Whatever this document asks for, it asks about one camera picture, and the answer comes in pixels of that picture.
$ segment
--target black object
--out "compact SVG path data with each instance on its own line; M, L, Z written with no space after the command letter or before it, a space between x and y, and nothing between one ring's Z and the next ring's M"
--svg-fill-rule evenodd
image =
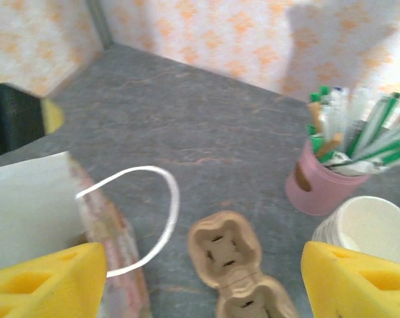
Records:
M41 100L0 83L0 155L44 135Z

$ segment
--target paper cup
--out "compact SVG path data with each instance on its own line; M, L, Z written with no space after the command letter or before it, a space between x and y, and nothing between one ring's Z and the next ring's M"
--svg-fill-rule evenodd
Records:
M342 176L324 167L308 140L285 183L285 193L296 209L310 215L327 215L368 178Z
M316 228L312 240L400 263L400 208L380 197L354 197Z

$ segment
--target white bag handle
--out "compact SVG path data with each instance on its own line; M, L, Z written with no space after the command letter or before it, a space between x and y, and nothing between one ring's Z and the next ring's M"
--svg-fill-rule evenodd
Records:
M95 190L99 189L100 187L103 187L105 184L123 176L124 174L133 172L133 171L140 171L140 170L156 172L157 174L161 175L166 180L166 183L168 184L169 191L171 194L171 203L169 206L168 220L166 221L165 229L164 229L162 235L160 235L158 242L156 243L156 245L154 245L154 247L150 250L150 252L147 253L147 255L145 257L141 258L138 262L136 262L130 266L127 266L124 268L118 268L117 270L109 270L107 272L107 277L119 276L119 275L125 274L127 272L130 272L131 270L135 270L135 269L147 264L149 261L151 261L153 259L153 257L155 257L157 254L159 254L159 252L163 249L163 247L165 247L166 243L168 243L169 239L172 236L172 233L175 229L176 221L178 219L178 213L179 213L178 184L177 184L174 176L170 172L166 171L165 169L155 167L155 166L133 167L133 168L122 170L122 171L114 174L113 176L110 176L110 177L96 183L95 185L79 192L75 197L76 199L80 199L84 195L86 195L92 191L95 191Z

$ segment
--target paper bag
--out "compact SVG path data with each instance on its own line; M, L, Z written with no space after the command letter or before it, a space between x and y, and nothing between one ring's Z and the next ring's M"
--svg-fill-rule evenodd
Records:
M110 270L135 263L134 231L67 152L0 167L0 268L80 244L102 242ZM101 318L151 318L142 269L107 280Z

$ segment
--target wall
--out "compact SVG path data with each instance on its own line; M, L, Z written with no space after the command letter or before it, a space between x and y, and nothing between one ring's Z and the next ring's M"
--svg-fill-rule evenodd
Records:
M0 82L46 95L102 50L84 0L0 0Z
M103 0L116 42L307 100L400 91L400 0Z

